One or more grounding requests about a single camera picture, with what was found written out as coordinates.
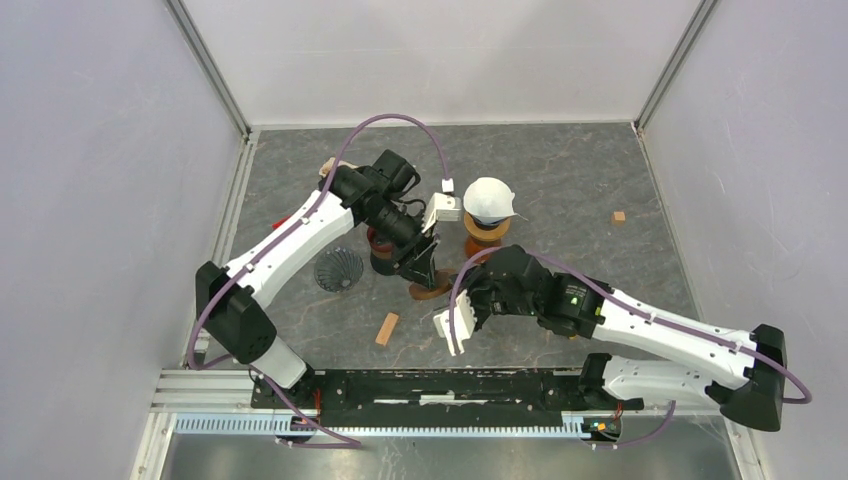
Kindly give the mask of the amber glass carafe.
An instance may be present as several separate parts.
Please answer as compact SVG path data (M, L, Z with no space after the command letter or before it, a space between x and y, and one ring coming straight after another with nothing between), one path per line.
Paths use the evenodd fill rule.
M500 247L501 245L502 241L500 239L494 241L483 241L472 236L467 236L464 242L464 253L467 259L471 259L474 255L483 250Z

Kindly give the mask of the dark red cup carafe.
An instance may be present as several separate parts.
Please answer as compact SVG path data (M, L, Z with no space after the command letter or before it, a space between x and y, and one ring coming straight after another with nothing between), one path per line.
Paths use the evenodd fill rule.
M369 261L372 269L382 276L394 276L398 267L393 260L394 244L375 228L367 230L367 240L370 247Z

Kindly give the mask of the orange coffee filter box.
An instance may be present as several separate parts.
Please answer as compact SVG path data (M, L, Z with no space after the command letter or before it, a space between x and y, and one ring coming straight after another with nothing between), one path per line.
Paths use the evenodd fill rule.
M325 163L321 166L321 168L320 168L320 170L319 170L319 176L320 176L321 178L326 178L326 177L329 175L330 171L331 171L333 168L339 169L339 168L341 168L341 167L347 167L347 168L350 168L350 169L355 170L355 169L357 169L357 168L358 168L358 165L352 164L352 163L347 162L347 161L345 161L345 160L336 160L336 158L335 158L335 157L330 157L330 158L329 158L329 159L328 159L328 160L327 160L327 161L326 161L326 162L325 162Z

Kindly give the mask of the white paper coffee filter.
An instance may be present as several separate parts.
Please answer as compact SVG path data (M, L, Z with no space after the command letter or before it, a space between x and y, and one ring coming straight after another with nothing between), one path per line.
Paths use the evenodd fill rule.
M463 207L470 215L514 216L515 193L502 180L480 177L472 182L463 195Z

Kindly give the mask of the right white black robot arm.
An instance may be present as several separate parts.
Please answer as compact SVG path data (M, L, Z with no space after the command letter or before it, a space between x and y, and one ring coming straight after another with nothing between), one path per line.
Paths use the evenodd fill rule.
M717 327L651 306L518 245L466 262L440 324L452 354L493 315L529 316L557 335L630 346L657 356L647 368L597 355L577 382L580 400L602 408L614 398L713 402L727 419L777 432L782 427L786 365L784 332Z

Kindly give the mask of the blue glass dripper cone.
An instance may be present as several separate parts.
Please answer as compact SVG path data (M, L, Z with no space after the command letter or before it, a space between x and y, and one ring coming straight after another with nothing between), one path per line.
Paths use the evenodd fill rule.
M510 219L510 216L491 217L470 214L473 224L482 230L494 230Z

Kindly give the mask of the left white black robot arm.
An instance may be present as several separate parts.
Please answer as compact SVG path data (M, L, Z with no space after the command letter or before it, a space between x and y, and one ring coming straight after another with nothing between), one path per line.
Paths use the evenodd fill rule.
M461 215L453 182L445 180L423 212L411 214L404 196L420 181L415 168L391 150L367 166L331 164L317 190L281 226L224 266L209 261L195 277L198 320L239 364L276 383L290 407L314 394L308 364L279 336L265 310L283 286L313 257L360 224L390 242L393 271L427 289L437 286L434 229Z

